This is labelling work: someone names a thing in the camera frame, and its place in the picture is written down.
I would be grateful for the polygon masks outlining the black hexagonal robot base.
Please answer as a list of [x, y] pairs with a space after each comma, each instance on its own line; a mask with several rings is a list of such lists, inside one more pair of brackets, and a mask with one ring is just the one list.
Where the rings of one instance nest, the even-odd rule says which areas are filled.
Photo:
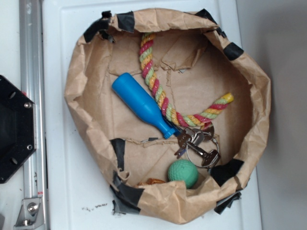
[[34, 151], [34, 103], [1, 75], [0, 183], [8, 182]]

